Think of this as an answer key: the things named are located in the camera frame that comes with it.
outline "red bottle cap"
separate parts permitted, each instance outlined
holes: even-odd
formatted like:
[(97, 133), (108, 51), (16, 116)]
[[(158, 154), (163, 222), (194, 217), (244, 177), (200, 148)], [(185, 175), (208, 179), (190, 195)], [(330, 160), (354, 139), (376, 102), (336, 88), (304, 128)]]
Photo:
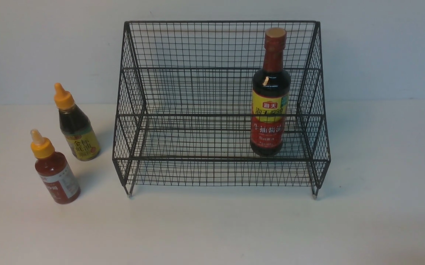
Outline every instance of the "red bottle cap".
[(265, 32), (265, 49), (269, 51), (284, 50), (286, 45), (286, 30), (283, 28), (270, 28)]

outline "metal wire shelf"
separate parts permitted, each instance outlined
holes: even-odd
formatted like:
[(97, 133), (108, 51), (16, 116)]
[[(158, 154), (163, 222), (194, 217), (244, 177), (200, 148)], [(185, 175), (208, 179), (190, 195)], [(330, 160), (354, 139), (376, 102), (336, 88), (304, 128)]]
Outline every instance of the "metal wire shelf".
[[(288, 32), (291, 86), (283, 148), (249, 146), (251, 78), (264, 32)], [(310, 186), (330, 164), (320, 22), (130, 21), (124, 24), (113, 162), (126, 193), (135, 184)]]

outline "yellow bottle cap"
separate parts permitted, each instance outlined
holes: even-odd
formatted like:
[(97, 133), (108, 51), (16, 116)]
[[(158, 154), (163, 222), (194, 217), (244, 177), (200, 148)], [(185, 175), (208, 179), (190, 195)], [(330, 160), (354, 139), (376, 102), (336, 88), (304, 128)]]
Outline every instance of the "yellow bottle cap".
[(32, 129), (31, 137), (31, 149), (36, 158), (47, 158), (56, 151), (50, 140), (42, 137), (38, 130)]
[(70, 92), (66, 91), (60, 83), (56, 83), (54, 87), (56, 88), (54, 101), (56, 102), (57, 108), (70, 109), (75, 104)]

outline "white tabletop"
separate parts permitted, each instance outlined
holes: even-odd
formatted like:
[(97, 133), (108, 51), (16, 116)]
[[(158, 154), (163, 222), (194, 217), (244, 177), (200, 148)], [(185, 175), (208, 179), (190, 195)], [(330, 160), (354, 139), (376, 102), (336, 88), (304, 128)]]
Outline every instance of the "white tabletop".
[[(332, 163), (306, 187), (138, 186), (111, 161), (114, 105), (82, 105), (102, 153), (79, 162), (54, 106), (0, 106), (0, 264), (425, 265), (425, 100), (327, 104)], [(56, 204), (29, 131), (49, 137), (81, 196)]]

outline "bottle label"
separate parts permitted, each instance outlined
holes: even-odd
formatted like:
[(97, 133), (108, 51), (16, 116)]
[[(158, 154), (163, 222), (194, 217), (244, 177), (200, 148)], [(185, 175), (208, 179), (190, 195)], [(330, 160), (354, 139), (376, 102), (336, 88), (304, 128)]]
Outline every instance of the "bottle label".
[[(286, 107), (288, 106), (288, 95), (277, 98), (268, 98), (258, 95), (255, 91), (251, 96), (252, 99), (252, 113), (253, 114), (286, 114)], [(277, 122), (282, 117), (276, 116), (261, 116), (256, 117), (261, 122)]]
[(80, 189), (77, 179), (73, 175), (70, 166), (67, 166), (53, 176), (39, 175), (54, 200), (67, 200)]
[(270, 115), (251, 118), (251, 141), (254, 144), (262, 148), (274, 148), (281, 143), (286, 119), (272, 115), (286, 114), (287, 105), (288, 95), (268, 98), (253, 91), (252, 113)]
[(87, 161), (98, 155), (100, 146), (93, 129), (88, 127), (79, 134), (65, 134), (73, 155), (81, 161)]

